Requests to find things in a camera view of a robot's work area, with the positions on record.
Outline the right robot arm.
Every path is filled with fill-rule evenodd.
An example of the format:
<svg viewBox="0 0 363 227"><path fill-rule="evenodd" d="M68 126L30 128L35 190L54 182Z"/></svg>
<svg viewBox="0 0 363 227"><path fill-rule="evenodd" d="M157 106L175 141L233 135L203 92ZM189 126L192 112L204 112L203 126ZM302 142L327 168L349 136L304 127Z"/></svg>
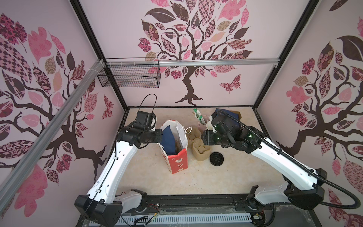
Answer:
<svg viewBox="0 0 363 227"><path fill-rule="evenodd" d="M285 177L279 186L253 186L247 197L252 209L272 203L291 203L303 210L312 210L318 205L353 210L361 206L357 196L343 187L327 180L323 169L313 169L284 152L258 129L247 126L228 112L218 109L210 116L212 130L206 130L201 138L206 145L234 148L263 160ZM324 202L327 184L347 196L354 203L339 205Z"/></svg>

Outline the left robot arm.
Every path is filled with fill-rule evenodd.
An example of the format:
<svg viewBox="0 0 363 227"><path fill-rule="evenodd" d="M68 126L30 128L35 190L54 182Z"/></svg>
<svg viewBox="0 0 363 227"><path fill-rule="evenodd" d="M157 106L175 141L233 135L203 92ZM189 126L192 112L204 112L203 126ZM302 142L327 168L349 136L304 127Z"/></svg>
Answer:
<svg viewBox="0 0 363 227"><path fill-rule="evenodd" d="M121 128L114 141L114 148L108 163L86 195L80 195L75 207L80 212L77 222L82 227L86 221L104 227L113 227L121 215L139 207L146 197L140 190L118 196L116 194L125 170L136 152L148 144L158 144L162 140L161 129L156 128L154 113L138 111L129 125Z"/></svg>

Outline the red and white paper bag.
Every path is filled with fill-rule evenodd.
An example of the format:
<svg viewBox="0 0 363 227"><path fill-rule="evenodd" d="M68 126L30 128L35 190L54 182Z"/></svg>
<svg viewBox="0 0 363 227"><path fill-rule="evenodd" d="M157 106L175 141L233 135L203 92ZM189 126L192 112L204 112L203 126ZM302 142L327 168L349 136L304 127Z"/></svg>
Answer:
<svg viewBox="0 0 363 227"><path fill-rule="evenodd" d="M188 168L188 138L192 127L185 129L178 121L168 120L161 126L162 141L158 144L171 174Z"/></svg>

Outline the single dark blue napkin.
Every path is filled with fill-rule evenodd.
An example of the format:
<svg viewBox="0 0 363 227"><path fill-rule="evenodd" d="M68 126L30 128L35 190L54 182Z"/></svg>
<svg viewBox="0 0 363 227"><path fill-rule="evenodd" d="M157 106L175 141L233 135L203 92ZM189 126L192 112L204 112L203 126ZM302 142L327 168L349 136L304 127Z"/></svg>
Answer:
<svg viewBox="0 0 363 227"><path fill-rule="evenodd" d="M167 156L176 155L176 143L175 143L175 137L171 131L171 127L167 126L162 131L162 141L160 144L163 147L164 152L167 154Z"/></svg>

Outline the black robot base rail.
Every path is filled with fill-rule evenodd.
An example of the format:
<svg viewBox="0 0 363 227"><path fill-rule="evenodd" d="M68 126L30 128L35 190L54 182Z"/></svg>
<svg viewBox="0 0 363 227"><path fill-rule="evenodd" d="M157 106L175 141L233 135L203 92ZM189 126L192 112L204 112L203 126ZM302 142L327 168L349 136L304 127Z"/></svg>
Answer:
<svg viewBox="0 0 363 227"><path fill-rule="evenodd" d="M231 208L244 211L251 216L260 214L262 219L274 219L276 205L259 204L248 194L206 194L206 195L145 195L141 205L123 213L124 220L129 216L146 216L151 213L189 211L202 208Z"/></svg>

